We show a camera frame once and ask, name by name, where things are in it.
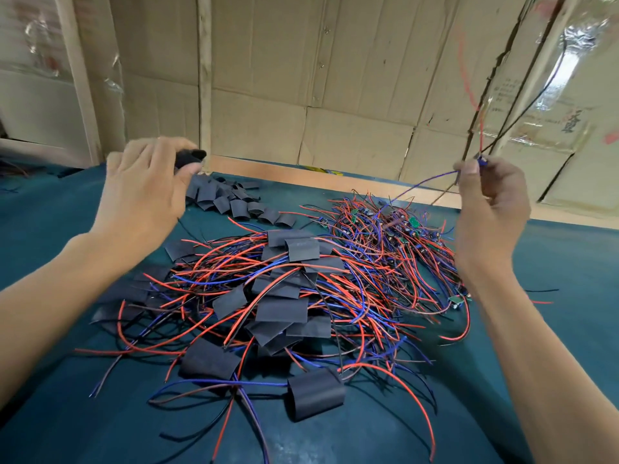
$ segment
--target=red marking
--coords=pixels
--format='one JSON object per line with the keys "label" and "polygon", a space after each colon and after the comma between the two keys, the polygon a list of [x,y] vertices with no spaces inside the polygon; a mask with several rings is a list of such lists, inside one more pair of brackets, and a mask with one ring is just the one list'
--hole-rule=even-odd
{"label": "red marking", "polygon": [[619,140],[619,130],[616,130],[615,132],[610,132],[604,137],[604,143],[606,143],[607,145],[612,145],[617,140]]}
{"label": "red marking", "polygon": [[555,12],[557,1],[558,0],[540,0],[539,3],[533,8],[533,12],[541,14],[542,17],[546,19],[550,19],[552,14]]}

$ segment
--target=left hand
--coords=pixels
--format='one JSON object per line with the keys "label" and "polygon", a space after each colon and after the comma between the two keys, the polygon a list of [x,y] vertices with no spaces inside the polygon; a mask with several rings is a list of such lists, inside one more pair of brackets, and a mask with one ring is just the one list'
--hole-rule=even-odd
{"label": "left hand", "polygon": [[130,141],[107,159],[95,223],[89,232],[118,249],[127,270],[157,249],[185,211],[185,193],[201,163],[174,174],[176,154],[197,146],[184,138]]}

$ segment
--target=teal workbench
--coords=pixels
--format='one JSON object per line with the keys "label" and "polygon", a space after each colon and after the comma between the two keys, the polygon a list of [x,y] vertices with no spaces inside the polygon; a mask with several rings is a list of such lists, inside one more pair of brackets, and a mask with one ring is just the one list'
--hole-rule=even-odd
{"label": "teal workbench", "polygon": [[[89,229],[103,180],[104,170],[94,168],[63,179],[41,173],[27,181],[11,181],[11,187],[19,186],[17,193],[0,194],[0,288],[49,261],[70,237]],[[326,208],[328,199],[341,197],[328,190],[268,181],[260,195],[264,202],[287,211],[302,203]],[[455,210],[431,209],[431,221],[438,225],[447,219],[451,227],[456,217]],[[188,209],[182,220],[192,233],[202,232],[207,239],[242,233],[226,217],[196,207]],[[181,237],[187,234],[177,226],[170,238]],[[515,254],[516,274],[524,288],[560,288],[533,296],[554,301],[540,311],[615,404],[619,404],[618,256],[615,231],[539,221],[528,224]],[[150,259],[165,257],[159,249]],[[159,433],[190,434],[206,425],[223,404],[177,411],[147,405],[146,398],[162,384],[165,367],[121,361],[99,397],[88,398],[111,360],[75,357],[71,350],[114,345],[112,337],[88,324],[91,316],[92,311],[85,313],[0,415],[2,461],[207,462],[219,427],[188,449],[159,438]],[[465,342],[442,348],[428,344],[424,351],[437,360],[436,366],[425,370],[437,397],[436,410],[425,402],[437,440],[435,463],[530,461],[476,306]],[[428,430],[414,401],[404,390],[379,388],[367,375],[352,381],[343,407],[298,424],[289,421],[280,400],[256,400],[255,406],[274,464],[396,464],[428,459]],[[231,415],[217,462],[262,462],[259,442],[239,408]]]}

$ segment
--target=forearm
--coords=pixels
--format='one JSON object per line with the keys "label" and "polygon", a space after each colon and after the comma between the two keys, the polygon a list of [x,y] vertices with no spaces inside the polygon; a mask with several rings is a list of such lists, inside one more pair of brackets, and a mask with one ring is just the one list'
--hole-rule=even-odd
{"label": "forearm", "polygon": [[472,283],[538,464],[619,462],[619,412],[546,325],[511,271]]}
{"label": "forearm", "polygon": [[130,267],[107,241],[70,240],[48,264],[0,292],[0,407],[86,307]]}

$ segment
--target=hand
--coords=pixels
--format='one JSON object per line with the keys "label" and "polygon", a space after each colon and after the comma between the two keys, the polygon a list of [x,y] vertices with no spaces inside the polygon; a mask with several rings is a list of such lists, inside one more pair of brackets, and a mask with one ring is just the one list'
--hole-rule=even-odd
{"label": "hand", "polygon": [[187,139],[130,141],[124,152],[112,152],[95,223],[89,232],[130,269],[157,249],[185,211],[185,193],[200,163],[174,175],[176,153],[197,146]]}
{"label": "hand", "polygon": [[454,164],[462,212],[456,224],[456,266],[467,286],[479,276],[512,271],[511,257],[530,215],[524,173],[489,156]]}

